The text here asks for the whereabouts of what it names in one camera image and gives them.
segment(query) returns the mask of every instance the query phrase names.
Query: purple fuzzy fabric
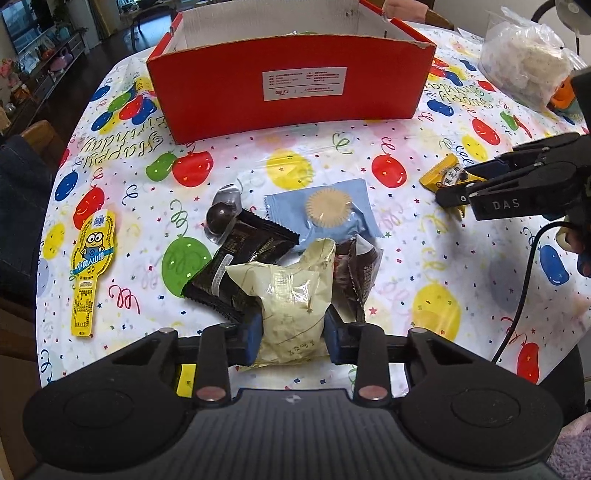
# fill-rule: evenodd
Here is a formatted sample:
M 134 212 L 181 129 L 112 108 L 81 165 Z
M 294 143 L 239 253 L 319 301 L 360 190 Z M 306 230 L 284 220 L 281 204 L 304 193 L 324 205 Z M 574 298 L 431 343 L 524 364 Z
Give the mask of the purple fuzzy fabric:
M 559 438 L 548 465 L 566 480 L 591 479 L 591 428 Z

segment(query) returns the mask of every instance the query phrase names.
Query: blue snack package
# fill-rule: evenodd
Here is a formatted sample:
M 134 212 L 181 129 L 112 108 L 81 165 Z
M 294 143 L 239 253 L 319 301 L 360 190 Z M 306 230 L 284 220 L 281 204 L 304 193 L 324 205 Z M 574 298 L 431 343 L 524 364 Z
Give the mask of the blue snack package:
M 363 179 L 267 195 L 265 206 L 269 220 L 300 234 L 295 252 L 303 252 L 317 238 L 338 244 L 357 234 L 367 240 L 383 236 Z

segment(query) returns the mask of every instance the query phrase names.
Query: red cardboard box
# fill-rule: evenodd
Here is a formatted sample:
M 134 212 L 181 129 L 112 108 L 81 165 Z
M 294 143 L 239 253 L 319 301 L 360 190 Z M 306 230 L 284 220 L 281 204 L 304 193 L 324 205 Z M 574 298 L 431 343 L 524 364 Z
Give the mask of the red cardboard box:
M 234 0 L 179 14 L 148 70 L 181 144 L 284 125 L 410 118 L 435 47 L 366 0 Z

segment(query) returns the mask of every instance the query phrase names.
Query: chocolate ball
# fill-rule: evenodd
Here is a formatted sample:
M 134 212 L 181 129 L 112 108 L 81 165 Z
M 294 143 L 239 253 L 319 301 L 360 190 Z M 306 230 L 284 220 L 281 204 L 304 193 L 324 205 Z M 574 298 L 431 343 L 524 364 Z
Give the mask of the chocolate ball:
M 234 205 L 218 202 L 212 205 L 207 211 L 207 215 L 205 216 L 207 227 L 214 235 L 223 235 L 234 218 L 234 214 Z

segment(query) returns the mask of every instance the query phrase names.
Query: black cable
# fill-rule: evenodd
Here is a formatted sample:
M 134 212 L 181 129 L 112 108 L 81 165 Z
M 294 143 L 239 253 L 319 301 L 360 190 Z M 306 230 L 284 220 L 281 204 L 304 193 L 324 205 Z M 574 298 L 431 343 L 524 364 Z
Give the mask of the black cable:
M 499 358 L 503 354 L 503 351 L 505 350 L 505 347 L 511 341 L 511 337 L 515 333 L 515 329 L 517 328 L 517 323 L 519 322 L 519 318 L 521 317 L 521 312 L 523 311 L 523 308 L 525 306 L 525 298 L 527 297 L 527 289 L 530 286 L 531 269 L 534 266 L 535 250 L 538 247 L 538 244 L 540 243 L 540 239 L 542 238 L 542 235 L 544 235 L 548 230 L 552 230 L 553 228 L 562 227 L 562 226 L 566 227 L 566 228 L 570 228 L 572 230 L 579 230 L 579 231 L 581 230 L 580 227 L 578 227 L 577 225 L 575 225 L 574 223 L 571 223 L 571 222 L 552 222 L 552 223 L 549 223 L 548 225 L 544 225 L 542 228 L 540 228 L 540 231 L 538 231 L 538 233 L 534 237 L 534 242 L 531 245 L 530 257 L 527 260 L 527 267 L 525 268 L 525 277 L 523 279 L 523 287 L 521 288 L 521 298 L 519 299 L 519 304 L 517 305 L 517 311 L 515 312 L 515 317 L 513 318 L 513 323 L 509 327 L 509 330 L 507 330 L 507 335 L 505 336 L 505 339 L 503 340 L 503 342 L 501 343 L 501 346 L 496 351 L 495 356 L 493 356 L 493 358 L 491 360 L 491 362 L 493 362 L 494 364 L 498 362 Z
M 544 2 L 543 4 L 541 4 L 538 9 L 534 12 L 534 15 L 532 15 L 531 17 L 531 21 L 532 22 L 539 22 L 540 18 L 542 18 L 542 16 L 548 11 L 550 10 L 552 7 L 556 6 L 556 1 L 555 0 L 548 0 L 547 2 Z

